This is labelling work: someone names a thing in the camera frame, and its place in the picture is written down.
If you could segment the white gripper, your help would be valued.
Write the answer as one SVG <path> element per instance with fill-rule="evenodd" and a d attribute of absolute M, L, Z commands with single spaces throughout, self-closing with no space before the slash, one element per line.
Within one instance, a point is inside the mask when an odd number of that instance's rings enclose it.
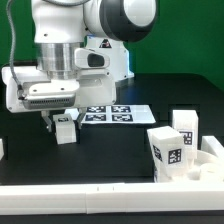
<path fill-rule="evenodd" d="M 107 69 L 110 58 L 79 47 L 42 47 L 36 65 L 5 66 L 6 107 L 12 113 L 42 111 L 49 132 L 54 130 L 50 112 L 78 108 L 78 128 L 90 106 L 116 101 L 114 78 Z"/>

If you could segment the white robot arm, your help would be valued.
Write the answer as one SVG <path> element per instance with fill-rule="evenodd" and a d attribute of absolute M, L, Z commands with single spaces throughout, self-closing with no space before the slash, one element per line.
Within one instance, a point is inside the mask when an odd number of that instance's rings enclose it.
<path fill-rule="evenodd" d="M 35 66 L 2 69 L 6 108 L 12 113 L 49 112 L 116 102 L 115 80 L 106 53 L 83 47 L 84 38 L 137 42 L 151 31 L 156 0 L 31 0 L 38 47 Z"/>

